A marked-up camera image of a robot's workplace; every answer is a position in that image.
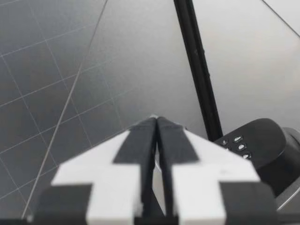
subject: black pole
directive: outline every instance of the black pole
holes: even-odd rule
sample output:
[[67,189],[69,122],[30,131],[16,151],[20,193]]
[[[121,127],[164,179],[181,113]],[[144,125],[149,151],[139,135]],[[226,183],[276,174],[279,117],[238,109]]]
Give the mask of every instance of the black pole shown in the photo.
[[174,0],[200,108],[210,141],[223,136],[192,0]]

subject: white wall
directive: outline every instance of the white wall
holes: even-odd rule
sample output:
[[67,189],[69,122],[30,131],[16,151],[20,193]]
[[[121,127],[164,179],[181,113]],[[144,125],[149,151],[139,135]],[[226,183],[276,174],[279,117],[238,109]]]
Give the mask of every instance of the white wall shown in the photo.
[[298,34],[300,34],[299,0],[265,0]]
[[262,117],[299,129],[300,39],[260,0],[194,7],[224,133]]

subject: gray surface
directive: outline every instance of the gray surface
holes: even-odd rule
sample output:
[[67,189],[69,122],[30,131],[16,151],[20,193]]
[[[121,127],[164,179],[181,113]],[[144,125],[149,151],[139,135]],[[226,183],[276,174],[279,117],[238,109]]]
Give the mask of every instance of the gray surface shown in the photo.
[[63,77],[77,73],[94,28],[89,26],[48,41]]
[[45,42],[4,56],[23,95],[61,79]]
[[29,0],[45,38],[96,23],[104,0]]
[[[59,82],[24,98],[41,131],[57,124],[68,94],[64,83]],[[76,112],[72,104],[68,105],[64,119],[69,119],[75,115]]]
[[[54,128],[42,133],[47,144],[50,143],[53,132]],[[51,153],[57,164],[60,164],[89,147],[90,144],[84,129],[78,117],[75,117],[61,124],[51,148]]]
[[[69,90],[72,88],[75,76],[66,80]],[[79,113],[82,113],[111,98],[103,73],[99,67],[83,72],[72,95]]]
[[14,191],[16,188],[15,184],[13,183],[13,180],[9,176],[2,162],[0,162],[0,177],[1,177],[0,198],[2,198],[7,193]]
[[0,217],[1,218],[20,218],[25,202],[19,191],[8,194],[0,201]]
[[0,151],[36,135],[37,128],[22,99],[0,107]]
[[43,40],[27,1],[0,7],[0,52],[16,51]]
[[[13,147],[1,154],[1,159],[18,187],[37,177],[46,153],[46,145],[40,135]],[[43,172],[56,166],[51,157],[47,158]]]
[[2,58],[0,58],[0,76],[0,105],[2,105],[18,98],[20,93]]
[[99,143],[122,129],[112,101],[103,103],[80,115],[80,117],[92,145]]
[[[0,217],[24,208],[103,2],[0,0]],[[206,136],[173,0],[110,0],[83,69],[43,172],[152,114]]]

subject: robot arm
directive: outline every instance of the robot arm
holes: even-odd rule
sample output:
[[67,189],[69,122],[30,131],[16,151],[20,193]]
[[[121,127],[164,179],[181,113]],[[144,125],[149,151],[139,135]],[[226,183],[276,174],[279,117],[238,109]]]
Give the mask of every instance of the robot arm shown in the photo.
[[[166,216],[149,213],[158,149]],[[277,225],[252,162],[166,118],[149,118],[60,165],[33,225]]]

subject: button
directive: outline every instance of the button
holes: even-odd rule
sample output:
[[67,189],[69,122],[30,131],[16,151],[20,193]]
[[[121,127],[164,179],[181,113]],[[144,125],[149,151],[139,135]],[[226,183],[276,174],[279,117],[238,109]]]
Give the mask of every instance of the button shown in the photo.
[[245,152],[245,153],[243,154],[243,158],[244,158],[244,159],[251,159],[251,157],[252,157],[252,155],[251,155],[250,152]]
[[221,145],[222,145],[222,146],[225,146],[225,145],[227,145],[227,144],[228,144],[228,140],[225,140],[225,139],[224,139],[224,140],[221,142]]
[[238,146],[238,151],[243,151],[247,148],[246,144],[245,143],[242,143]]
[[239,135],[239,136],[236,136],[236,137],[233,139],[233,142],[234,142],[234,143],[238,143],[238,142],[240,142],[241,140],[243,140],[243,136],[242,136],[242,135]]

